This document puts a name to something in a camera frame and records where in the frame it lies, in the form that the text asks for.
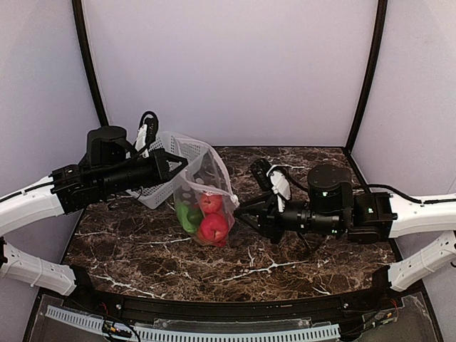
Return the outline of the red toy apple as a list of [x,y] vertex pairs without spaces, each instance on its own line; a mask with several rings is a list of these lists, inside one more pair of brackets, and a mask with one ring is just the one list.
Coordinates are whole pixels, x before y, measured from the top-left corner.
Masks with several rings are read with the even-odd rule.
[[208,214],[199,226],[199,235],[207,242],[221,242],[228,231],[226,219],[216,213]]

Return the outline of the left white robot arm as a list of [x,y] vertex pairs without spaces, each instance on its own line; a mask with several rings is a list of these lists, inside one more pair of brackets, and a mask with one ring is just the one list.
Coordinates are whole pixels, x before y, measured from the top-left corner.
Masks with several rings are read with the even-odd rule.
[[[86,153],[78,164],[54,170],[1,198],[1,235],[42,219],[77,212],[119,192],[170,182],[188,161],[163,148],[151,150],[156,135],[157,125],[151,120],[140,128],[136,145],[126,140],[126,130],[118,126],[90,131]],[[63,296],[90,285],[84,270],[32,256],[5,240],[1,241],[1,277]]]

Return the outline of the green toy cucumber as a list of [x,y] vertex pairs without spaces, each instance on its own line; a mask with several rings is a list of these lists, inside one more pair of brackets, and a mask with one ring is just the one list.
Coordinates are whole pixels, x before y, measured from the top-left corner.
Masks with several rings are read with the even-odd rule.
[[189,234],[195,232],[195,226],[188,220],[187,215],[189,212],[189,207],[181,201],[176,202],[176,214],[177,218],[182,225],[182,228]]

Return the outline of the clear dotted zip top bag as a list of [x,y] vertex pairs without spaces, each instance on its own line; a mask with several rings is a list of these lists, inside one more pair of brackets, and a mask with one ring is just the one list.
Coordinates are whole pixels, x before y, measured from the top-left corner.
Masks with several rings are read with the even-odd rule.
[[228,170],[217,151],[207,143],[208,152],[203,157],[201,168],[197,173],[187,175],[182,172],[176,176],[173,197],[176,202],[181,201],[190,208],[200,208],[200,197],[202,194],[221,195],[223,197],[222,210],[216,214],[223,216],[228,225],[229,231],[221,242],[207,242],[200,236],[200,226],[196,227],[193,234],[189,234],[196,242],[203,246],[223,247],[227,243],[228,235],[234,226],[234,211],[239,206],[238,197],[233,193]]

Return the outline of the green orange toy mango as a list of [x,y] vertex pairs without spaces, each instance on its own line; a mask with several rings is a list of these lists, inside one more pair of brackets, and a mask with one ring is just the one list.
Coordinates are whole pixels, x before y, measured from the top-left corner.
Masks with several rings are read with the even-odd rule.
[[189,209],[189,212],[187,213],[187,220],[189,223],[198,227],[198,226],[200,226],[203,219],[204,219],[204,214],[200,208],[190,208]]

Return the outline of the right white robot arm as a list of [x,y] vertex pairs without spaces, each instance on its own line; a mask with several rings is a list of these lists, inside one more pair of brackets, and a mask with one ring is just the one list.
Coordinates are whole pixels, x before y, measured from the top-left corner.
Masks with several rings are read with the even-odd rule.
[[401,292],[416,281],[455,263],[455,195],[410,197],[387,185],[369,185],[356,194],[351,171],[317,165],[307,174],[308,201],[291,200],[292,182],[281,165],[259,160],[251,171],[265,193],[235,212],[260,235],[277,244],[286,231],[320,234],[375,244],[421,232],[441,235],[408,258],[373,273],[374,291]]

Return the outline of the red toy orange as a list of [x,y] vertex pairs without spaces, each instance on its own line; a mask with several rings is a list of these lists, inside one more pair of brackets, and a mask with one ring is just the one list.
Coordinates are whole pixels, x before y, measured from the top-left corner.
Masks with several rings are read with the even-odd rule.
[[218,213],[222,210],[223,197],[221,195],[202,194],[199,205],[204,214]]

